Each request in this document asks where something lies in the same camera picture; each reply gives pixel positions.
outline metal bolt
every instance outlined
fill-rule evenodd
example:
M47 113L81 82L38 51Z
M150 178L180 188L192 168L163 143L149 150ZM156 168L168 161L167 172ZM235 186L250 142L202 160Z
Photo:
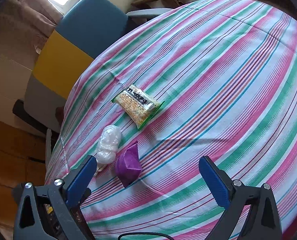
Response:
M267 184L267 183L264 183L264 188L265 188L265 189L270 189L271 186L270 186L269 184Z
M61 179L55 179L55 181L54 181L55 186L62 185L62 183L63 183L63 181Z
M239 187L239 186L242 185L242 182L241 182L240 180L236 179L236 180L233 181L233 184L234 184L235 186Z
M33 184L30 183L30 182L28 182L28 183L25 184L25 188L30 188L31 186L33 186Z

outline chair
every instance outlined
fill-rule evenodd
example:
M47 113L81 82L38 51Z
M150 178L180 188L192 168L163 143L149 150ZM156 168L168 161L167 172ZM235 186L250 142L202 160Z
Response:
M124 14L108 0L80 0L47 40L29 79L24 102L13 113L46 134L59 132L55 109L63 107L75 82L92 61L136 28L131 17L154 18L171 9Z

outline tablecloth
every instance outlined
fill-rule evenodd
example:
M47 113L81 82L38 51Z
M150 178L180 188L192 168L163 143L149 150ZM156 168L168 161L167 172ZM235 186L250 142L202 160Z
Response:
M111 102L133 83L165 101L140 131ZM148 21L94 60L64 114L47 183L94 155L107 125L122 131L117 155L138 141L143 171L131 186L115 163L90 182L82 212L96 239L204 239L223 208L199 174L203 155L245 185L269 183L283 230L297 214L297 21L270 5L199 0Z

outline plastic-wrapped object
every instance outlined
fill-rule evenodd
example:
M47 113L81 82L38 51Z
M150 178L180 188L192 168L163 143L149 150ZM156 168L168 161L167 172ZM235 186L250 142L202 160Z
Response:
M135 85L130 85L124 89L113 98L112 102L118 103L124 109L136 123L138 129L141 129L152 119L164 103L158 102Z
M96 160L100 164L109 164L115 160L118 145L121 141L121 130L115 125L106 126L98 140Z
M128 187L138 179L142 172L142 166L138 158L137 141L118 157L115 172L124 187Z

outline purple snack packet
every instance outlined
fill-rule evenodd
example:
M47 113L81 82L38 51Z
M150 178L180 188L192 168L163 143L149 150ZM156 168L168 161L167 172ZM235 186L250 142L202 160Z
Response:
M115 164L115 172L124 187L128 187L142 172L142 166L138 159L137 141L121 154Z

